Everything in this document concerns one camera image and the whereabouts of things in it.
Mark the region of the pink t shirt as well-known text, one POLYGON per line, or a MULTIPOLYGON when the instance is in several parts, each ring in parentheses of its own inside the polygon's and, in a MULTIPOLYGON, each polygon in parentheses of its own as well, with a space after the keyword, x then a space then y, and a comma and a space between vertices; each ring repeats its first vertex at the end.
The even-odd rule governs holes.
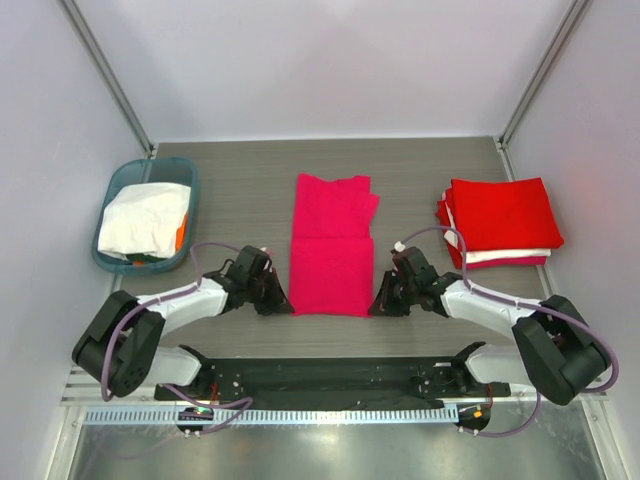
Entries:
POLYGON ((295 315, 368 315, 375 253, 370 227, 378 204, 368 176, 298 176, 289 274, 295 315))

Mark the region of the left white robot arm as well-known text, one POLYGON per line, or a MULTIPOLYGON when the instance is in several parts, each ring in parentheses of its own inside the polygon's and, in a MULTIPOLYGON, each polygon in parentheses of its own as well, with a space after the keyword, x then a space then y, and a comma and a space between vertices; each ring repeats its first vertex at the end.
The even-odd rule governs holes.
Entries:
POLYGON ((105 402, 147 386, 157 388, 159 398, 198 400, 215 382, 212 361, 191 347, 168 348, 160 341, 246 304, 260 316, 294 311, 271 256, 250 245, 184 287, 155 295, 110 294, 76 343, 72 360, 98 381, 105 402))

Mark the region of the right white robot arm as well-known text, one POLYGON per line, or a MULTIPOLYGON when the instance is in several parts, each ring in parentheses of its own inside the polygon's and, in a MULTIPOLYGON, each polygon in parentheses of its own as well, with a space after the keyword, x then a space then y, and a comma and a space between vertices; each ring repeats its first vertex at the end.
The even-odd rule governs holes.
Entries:
POLYGON ((512 341, 510 347, 480 344, 464 354, 450 373, 453 388, 462 395, 499 382, 528 385, 547 400, 566 405, 613 365, 610 353, 564 297, 520 299, 483 289, 459 273, 439 274, 416 247, 394 251, 392 262, 370 315, 407 316, 419 306, 512 341))

